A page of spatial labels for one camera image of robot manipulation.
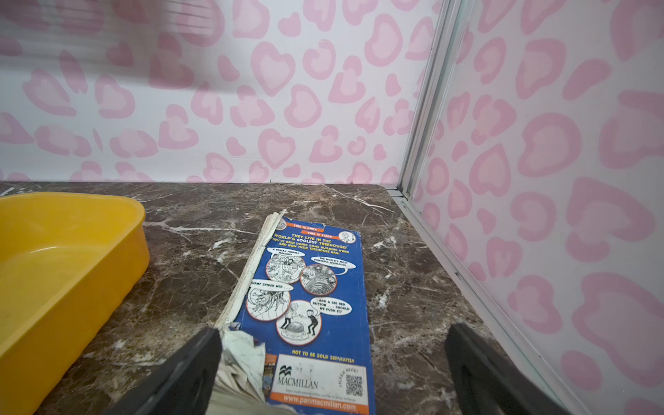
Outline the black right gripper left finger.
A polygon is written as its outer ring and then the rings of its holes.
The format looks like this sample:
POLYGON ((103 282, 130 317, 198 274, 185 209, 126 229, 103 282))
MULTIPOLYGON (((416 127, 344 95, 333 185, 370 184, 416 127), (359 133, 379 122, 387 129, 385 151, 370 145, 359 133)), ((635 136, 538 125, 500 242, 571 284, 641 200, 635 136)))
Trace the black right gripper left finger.
POLYGON ((105 412, 204 414, 209 406, 221 352, 219 330, 200 330, 105 412))

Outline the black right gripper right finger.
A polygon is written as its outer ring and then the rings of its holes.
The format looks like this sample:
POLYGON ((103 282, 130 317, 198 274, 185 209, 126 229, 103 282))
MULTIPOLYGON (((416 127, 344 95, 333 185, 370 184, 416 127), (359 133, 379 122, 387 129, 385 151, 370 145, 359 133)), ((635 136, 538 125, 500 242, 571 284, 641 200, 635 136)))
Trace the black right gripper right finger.
POLYGON ((566 414, 464 323, 451 325, 444 342, 463 414, 566 414))

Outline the yellow plastic storage box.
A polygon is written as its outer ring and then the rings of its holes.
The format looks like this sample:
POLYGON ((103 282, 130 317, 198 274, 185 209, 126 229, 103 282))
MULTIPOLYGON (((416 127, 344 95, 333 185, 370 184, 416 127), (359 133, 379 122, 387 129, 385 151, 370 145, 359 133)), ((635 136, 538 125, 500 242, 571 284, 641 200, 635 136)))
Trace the yellow plastic storage box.
POLYGON ((2 413, 34 413, 143 276, 144 220, 127 197, 2 198, 2 413))

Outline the blue Macmillan paperback book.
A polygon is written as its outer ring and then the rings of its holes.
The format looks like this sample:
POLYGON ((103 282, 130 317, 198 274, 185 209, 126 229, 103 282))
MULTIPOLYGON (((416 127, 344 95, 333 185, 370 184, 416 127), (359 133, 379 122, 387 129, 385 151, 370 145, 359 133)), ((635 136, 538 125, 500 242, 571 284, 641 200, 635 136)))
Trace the blue Macmillan paperback book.
POLYGON ((215 326, 208 413, 375 413, 359 233, 268 215, 215 326))

